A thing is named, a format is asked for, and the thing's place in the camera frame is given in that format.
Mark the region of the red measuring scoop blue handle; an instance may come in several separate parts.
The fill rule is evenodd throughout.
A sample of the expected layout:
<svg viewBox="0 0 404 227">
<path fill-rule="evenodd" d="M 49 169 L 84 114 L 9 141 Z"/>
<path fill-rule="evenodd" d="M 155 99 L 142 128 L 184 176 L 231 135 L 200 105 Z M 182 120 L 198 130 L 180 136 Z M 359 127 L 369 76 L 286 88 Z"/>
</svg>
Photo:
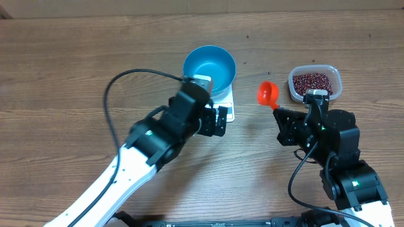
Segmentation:
<svg viewBox="0 0 404 227">
<path fill-rule="evenodd" d="M 277 100 L 279 97 L 279 89 L 275 83 L 264 81 L 258 88 L 257 99 L 260 105 L 269 106 L 272 110 L 279 108 Z"/>
</svg>

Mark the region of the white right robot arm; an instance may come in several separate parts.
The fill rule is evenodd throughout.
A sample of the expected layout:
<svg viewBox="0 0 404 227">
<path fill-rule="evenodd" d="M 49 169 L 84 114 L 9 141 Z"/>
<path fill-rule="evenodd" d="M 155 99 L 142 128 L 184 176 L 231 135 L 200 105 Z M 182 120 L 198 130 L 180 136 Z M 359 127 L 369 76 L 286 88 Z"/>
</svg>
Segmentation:
<svg viewBox="0 0 404 227">
<path fill-rule="evenodd" d="M 283 146 L 298 146 L 321 166 L 323 189 L 336 210 L 305 204 L 308 210 L 291 226 L 393 226 L 387 193 L 376 171 L 360 159 L 360 130 L 355 115 L 344 110 L 307 113 L 276 108 L 273 115 Z"/>
</svg>

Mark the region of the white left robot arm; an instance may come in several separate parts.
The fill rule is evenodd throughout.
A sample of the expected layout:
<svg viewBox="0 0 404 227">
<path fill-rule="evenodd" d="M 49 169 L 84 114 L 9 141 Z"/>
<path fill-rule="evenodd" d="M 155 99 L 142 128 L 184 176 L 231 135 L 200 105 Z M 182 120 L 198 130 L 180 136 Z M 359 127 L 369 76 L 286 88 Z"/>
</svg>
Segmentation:
<svg viewBox="0 0 404 227">
<path fill-rule="evenodd" d="M 212 83 L 183 82 L 168 106 L 135 123 L 118 155 L 95 182 L 48 226 L 104 226 L 124 202 L 181 152 L 195 134 L 223 136 L 227 108 L 210 108 Z"/>
</svg>

